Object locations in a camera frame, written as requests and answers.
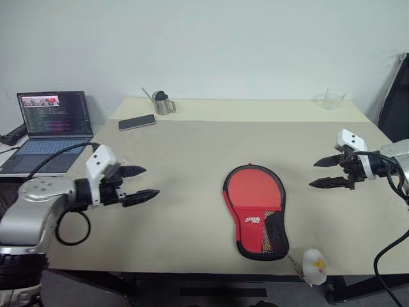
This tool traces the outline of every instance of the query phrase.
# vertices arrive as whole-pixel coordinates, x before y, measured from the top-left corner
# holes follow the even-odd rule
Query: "smartphone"
[[[121,120],[118,123],[120,131],[129,130],[133,128],[153,125],[156,123],[155,116],[153,114],[130,118],[129,120]]]

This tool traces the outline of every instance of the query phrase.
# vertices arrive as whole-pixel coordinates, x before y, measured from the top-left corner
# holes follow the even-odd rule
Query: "laptop keyboard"
[[[41,140],[41,141],[28,141],[24,144],[20,150],[16,153],[17,155],[34,155],[34,154],[46,154],[50,155],[58,150],[88,142],[88,139],[62,139],[62,140]],[[64,154],[79,154],[81,153],[82,147],[71,149]]]

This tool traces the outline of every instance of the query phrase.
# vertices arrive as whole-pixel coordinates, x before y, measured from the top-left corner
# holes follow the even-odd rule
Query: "paddle logo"
[[[259,224],[260,223],[260,218],[259,217],[246,217],[244,219],[244,223],[247,223],[247,222],[252,222],[252,223]]]

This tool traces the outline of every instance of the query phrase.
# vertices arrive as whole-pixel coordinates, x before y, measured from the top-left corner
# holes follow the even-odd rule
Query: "white wall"
[[[21,122],[18,91],[84,90],[100,121],[141,86],[237,99],[337,86],[375,120],[408,25],[408,0],[2,0],[0,133]]]

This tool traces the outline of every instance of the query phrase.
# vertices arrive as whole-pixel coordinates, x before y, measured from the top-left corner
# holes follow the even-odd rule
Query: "beige table surface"
[[[95,141],[111,146],[127,163],[148,170],[127,178],[126,192],[152,188],[160,189],[160,194],[126,209],[111,205],[89,210],[93,225],[89,239],[76,247],[54,241],[49,253],[53,268],[295,274],[287,258],[258,262],[237,251],[235,225],[222,198],[222,183],[233,168],[249,162],[272,169],[284,184],[289,253],[298,262],[306,249],[318,248],[329,262],[329,274],[373,274],[377,252],[408,229],[406,205],[385,179],[358,183],[355,191],[308,186],[317,178],[343,174],[339,167],[313,167],[321,157],[337,153],[333,145],[341,128],[365,138],[370,150],[389,142],[349,102],[343,110],[326,111],[331,121],[314,112],[315,107],[321,112],[314,102],[288,102],[309,105],[304,121],[299,114],[291,121],[287,107],[282,111],[276,107],[274,116],[280,118],[281,112],[287,121],[228,120],[230,112],[222,112],[222,122],[211,116],[194,121],[188,116],[179,120],[161,120],[159,116],[157,125],[120,132],[118,119],[137,116],[133,115],[133,102],[146,103],[142,114],[151,112],[148,102],[125,100]],[[194,102],[178,101],[184,110],[190,103]],[[272,102],[277,106],[285,103]],[[182,116],[183,112],[172,115]],[[89,150],[82,154],[68,174],[83,177],[89,154]],[[71,215],[61,232],[67,239],[79,239],[84,229],[81,217]],[[380,272],[409,272],[408,255],[409,242],[404,242],[381,259]]]

